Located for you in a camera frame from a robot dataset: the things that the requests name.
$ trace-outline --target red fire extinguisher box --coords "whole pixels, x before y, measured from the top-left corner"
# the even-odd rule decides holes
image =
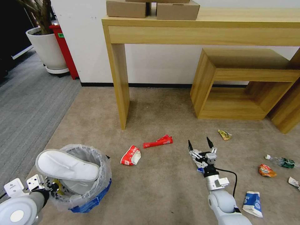
[[[65,37],[63,36],[62,29],[60,28],[60,25],[51,25],[49,26],[50,29],[53,30],[55,37],[57,39],[58,45],[60,47],[60,50],[62,51],[62,55],[65,58],[66,64],[69,68],[71,77],[73,80],[78,78],[78,72],[76,70],[74,61],[72,59],[71,53],[69,51],[68,45],[66,43]]]

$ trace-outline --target gray carpet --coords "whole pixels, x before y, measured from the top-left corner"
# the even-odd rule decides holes
[[[36,53],[0,83],[0,193],[25,179],[80,88],[70,75],[49,74]]]

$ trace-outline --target floor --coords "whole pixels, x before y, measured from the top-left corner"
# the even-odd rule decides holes
[[[73,214],[48,202],[40,225],[217,225],[207,203],[205,180],[188,154],[188,139],[194,148],[208,150],[206,136],[218,147],[216,165],[238,175],[239,208],[246,191],[260,192],[264,218],[243,211],[253,225],[299,224],[300,194],[287,180],[289,176],[300,180],[300,168],[271,165],[264,155],[300,162],[300,126],[283,135],[268,119],[198,120],[188,89],[130,88],[130,96],[127,127],[122,131],[113,88],[81,88],[46,148],[71,143],[98,148],[111,157],[112,185],[88,214]],[[232,133],[233,138],[223,141],[218,129]],[[143,142],[165,134],[173,136],[173,144],[142,149]],[[121,165],[121,157],[133,144],[141,149],[140,161],[136,166]],[[277,177],[262,177],[258,173],[262,163],[270,165]],[[234,176],[220,172],[220,177],[229,178],[231,185],[226,189],[231,193]]]
[[[0,187],[28,175],[81,88],[49,74],[33,49],[27,55],[0,81]]]

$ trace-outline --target red stick package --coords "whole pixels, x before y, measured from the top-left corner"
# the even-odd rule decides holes
[[[172,144],[172,143],[173,143],[172,136],[170,137],[169,135],[165,135],[155,142],[148,142],[148,143],[144,143],[143,145],[144,145],[144,148],[149,148],[149,147],[154,147],[154,146],[158,146],[158,145]]]

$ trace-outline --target crumpled red packet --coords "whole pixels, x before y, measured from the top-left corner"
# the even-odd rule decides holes
[[[132,166],[136,165],[141,158],[141,152],[139,148],[132,145],[128,151],[123,155],[121,159],[121,164]]]
[[[277,176],[277,173],[275,173],[269,166],[267,166],[265,164],[261,164],[259,166],[258,172],[262,176],[266,176],[266,177],[276,177]]]
[[[149,148],[149,147],[154,147],[154,146],[158,146],[158,145],[164,145],[164,144],[171,144],[173,143],[173,139],[172,137],[170,137],[169,135],[165,135],[162,138],[158,139],[155,142],[146,142],[143,144],[144,148]]]

